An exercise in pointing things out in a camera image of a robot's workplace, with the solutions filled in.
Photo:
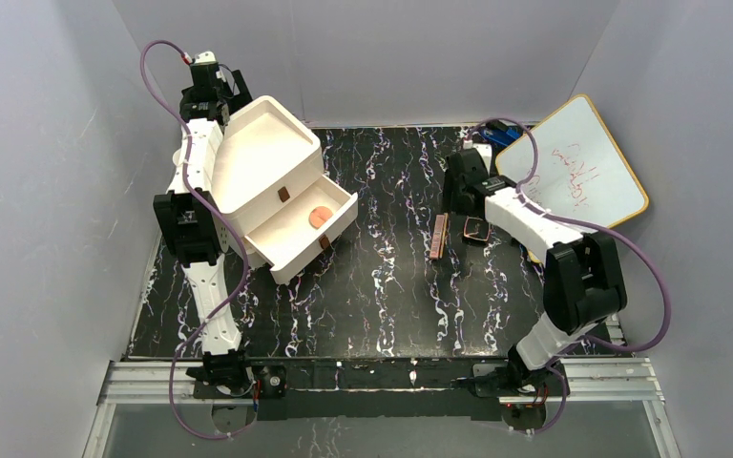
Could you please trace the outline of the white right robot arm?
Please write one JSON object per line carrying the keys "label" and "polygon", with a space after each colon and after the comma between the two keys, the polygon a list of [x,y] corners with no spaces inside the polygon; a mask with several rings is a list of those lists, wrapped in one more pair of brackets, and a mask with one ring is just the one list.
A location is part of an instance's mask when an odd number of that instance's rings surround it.
{"label": "white right robot arm", "polygon": [[623,309],[627,293],[614,239],[549,219],[524,201],[515,183],[491,176],[475,149],[449,155],[442,208],[507,232],[543,266],[543,312],[493,371],[470,378],[479,396],[539,389],[555,375],[558,355]]}

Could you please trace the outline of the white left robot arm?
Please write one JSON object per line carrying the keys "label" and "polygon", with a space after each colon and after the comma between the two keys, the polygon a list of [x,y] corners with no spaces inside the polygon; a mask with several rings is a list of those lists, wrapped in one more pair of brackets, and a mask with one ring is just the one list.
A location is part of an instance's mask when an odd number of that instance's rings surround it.
{"label": "white left robot arm", "polygon": [[165,193],[153,208],[164,242],[180,265],[196,304],[201,365],[188,376],[229,396],[244,396],[255,386],[243,350],[242,334],[226,287],[225,255],[240,245],[218,215],[211,195],[212,176],[230,115],[251,100],[240,72],[226,73],[212,52],[183,55],[192,83],[181,93],[177,119],[181,141],[176,167]]}

